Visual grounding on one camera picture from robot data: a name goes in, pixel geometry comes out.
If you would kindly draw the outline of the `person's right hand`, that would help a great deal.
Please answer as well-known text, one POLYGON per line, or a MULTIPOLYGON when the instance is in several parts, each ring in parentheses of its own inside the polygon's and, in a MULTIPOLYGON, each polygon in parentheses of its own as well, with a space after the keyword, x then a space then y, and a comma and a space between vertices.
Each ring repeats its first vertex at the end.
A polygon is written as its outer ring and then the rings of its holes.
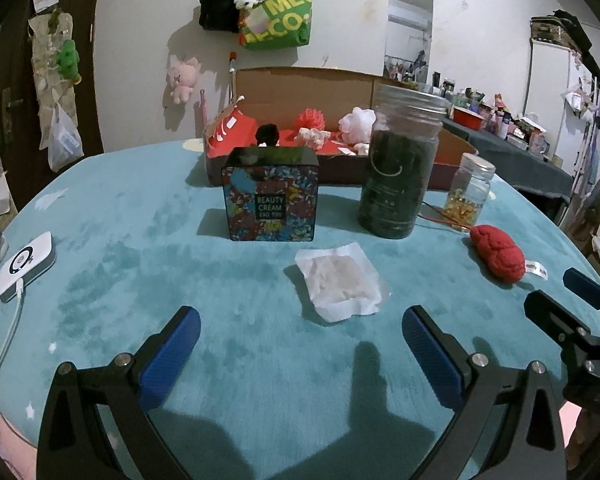
POLYGON ((566 446, 569 479, 600 479, 600 414, 582 408, 566 446))

